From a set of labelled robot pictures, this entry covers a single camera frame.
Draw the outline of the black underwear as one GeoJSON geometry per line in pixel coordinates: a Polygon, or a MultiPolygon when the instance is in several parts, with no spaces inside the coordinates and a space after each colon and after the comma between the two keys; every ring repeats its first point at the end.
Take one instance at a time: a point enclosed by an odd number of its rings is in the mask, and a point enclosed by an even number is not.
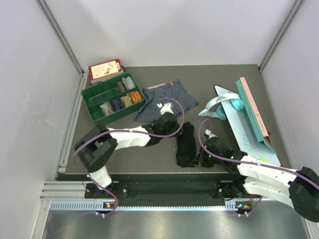
{"type": "Polygon", "coordinates": [[[196,142],[194,126],[186,122],[182,126],[181,134],[176,138],[177,153],[176,163],[182,168],[195,167],[192,163],[196,158],[196,142]]]}

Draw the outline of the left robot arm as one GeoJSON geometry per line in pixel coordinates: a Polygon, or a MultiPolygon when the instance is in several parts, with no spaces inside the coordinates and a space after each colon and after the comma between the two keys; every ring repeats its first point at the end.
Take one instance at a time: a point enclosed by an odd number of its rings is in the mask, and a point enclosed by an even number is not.
{"type": "Polygon", "coordinates": [[[182,125],[174,114],[168,112],[159,120],[136,128],[113,129],[97,125],[77,143],[72,158],[79,157],[87,176],[96,184],[96,192],[106,198],[113,191],[106,163],[114,151],[153,146],[163,138],[176,137],[181,133],[182,125]]]}

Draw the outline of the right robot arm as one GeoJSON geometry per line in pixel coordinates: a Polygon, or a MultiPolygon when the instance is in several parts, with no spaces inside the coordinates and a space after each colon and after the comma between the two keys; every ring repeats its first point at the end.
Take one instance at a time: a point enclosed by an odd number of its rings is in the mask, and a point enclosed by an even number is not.
{"type": "Polygon", "coordinates": [[[229,182],[216,184],[223,199],[258,195],[293,208],[303,218],[319,221],[319,176],[310,168],[287,169],[267,163],[251,153],[230,150],[207,130],[194,165],[206,168],[220,165],[230,173],[229,182]]]}

